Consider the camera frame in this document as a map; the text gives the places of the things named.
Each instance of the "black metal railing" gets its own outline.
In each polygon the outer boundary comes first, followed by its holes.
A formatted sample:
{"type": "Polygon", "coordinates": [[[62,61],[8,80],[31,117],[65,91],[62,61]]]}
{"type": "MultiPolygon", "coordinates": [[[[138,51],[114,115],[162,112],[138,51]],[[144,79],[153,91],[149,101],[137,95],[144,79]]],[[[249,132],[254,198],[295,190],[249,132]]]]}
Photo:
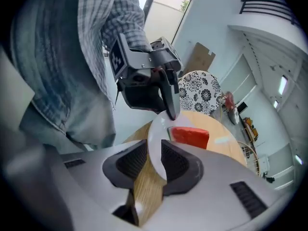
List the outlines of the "black metal railing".
{"type": "Polygon", "coordinates": [[[300,26],[289,6],[275,0],[241,0],[241,13],[263,13],[288,20],[293,25],[300,26]]]}

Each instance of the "white floor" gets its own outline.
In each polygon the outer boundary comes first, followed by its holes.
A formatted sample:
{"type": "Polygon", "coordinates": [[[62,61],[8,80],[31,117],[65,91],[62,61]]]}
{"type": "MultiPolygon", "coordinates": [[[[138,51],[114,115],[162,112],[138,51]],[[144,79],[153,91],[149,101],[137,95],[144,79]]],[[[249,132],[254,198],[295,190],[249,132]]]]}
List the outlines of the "white floor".
{"type": "MultiPolygon", "coordinates": [[[[111,71],[108,58],[105,58],[107,65],[107,80],[109,91],[112,95],[112,101],[116,101],[116,84],[111,71]]],[[[144,124],[152,121],[157,115],[151,111],[133,110],[125,103],[121,93],[116,102],[113,112],[115,120],[116,137],[114,145],[121,144],[127,137],[141,128],[144,124]]]]}

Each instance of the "person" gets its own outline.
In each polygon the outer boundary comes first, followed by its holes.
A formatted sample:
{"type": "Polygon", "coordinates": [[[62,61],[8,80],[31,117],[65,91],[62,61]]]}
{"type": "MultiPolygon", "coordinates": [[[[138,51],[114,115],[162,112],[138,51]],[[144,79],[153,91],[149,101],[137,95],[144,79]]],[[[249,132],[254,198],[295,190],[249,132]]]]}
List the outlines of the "person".
{"type": "Polygon", "coordinates": [[[151,51],[143,26],[138,0],[26,0],[10,38],[13,65],[35,92],[20,130],[62,154],[112,146],[102,48],[123,33],[131,48],[151,51]]]}

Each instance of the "ceiling light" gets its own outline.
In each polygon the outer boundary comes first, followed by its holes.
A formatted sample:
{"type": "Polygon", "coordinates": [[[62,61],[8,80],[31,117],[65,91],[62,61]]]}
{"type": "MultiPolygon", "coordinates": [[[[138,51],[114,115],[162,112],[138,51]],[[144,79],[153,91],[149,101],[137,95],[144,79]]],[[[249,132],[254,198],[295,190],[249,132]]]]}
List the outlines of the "ceiling light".
{"type": "Polygon", "coordinates": [[[284,90],[284,88],[285,88],[287,82],[288,82],[288,79],[287,79],[285,76],[282,76],[282,77],[281,77],[281,80],[280,80],[279,90],[278,90],[278,92],[279,92],[280,95],[283,94],[283,90],[284,90]]]}
{"type": "Polygon", "coordinates": [[[295,159],[297,160],[297,162],[303,165],[303,160],[298,155],[295,155],[295,159]]]}
{"type": "Polygon", "coordinates": [[[274,107],[275,108],[277,108],[277,106],[278,106],[278,102],[277,102],[277,100],[274,102],[274,107]]]}

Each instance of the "wooden table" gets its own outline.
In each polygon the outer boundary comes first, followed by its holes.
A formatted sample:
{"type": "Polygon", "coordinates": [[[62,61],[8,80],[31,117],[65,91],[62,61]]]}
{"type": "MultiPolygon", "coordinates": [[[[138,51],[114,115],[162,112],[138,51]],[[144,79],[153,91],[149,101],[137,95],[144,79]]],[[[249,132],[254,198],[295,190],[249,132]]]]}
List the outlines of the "wooden table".
{"type": "MultiPolygon", "coordinates": [[[[199,112],[183,111],[183,113],[196,128],[209,131],[208,150],[232,157],[246,166],[246,159],[242,149],[233,135],[221,123],[199,112]]],[[[125,142],[146,139],[150,125],[151,122],[144,125],[127,138],[125,142]]],[[[147,161],[134,183],[134,198],[139,226],[142,226],[161,205],[163,186],[166,183],[154,170],[148,154],[147,161]]]]}

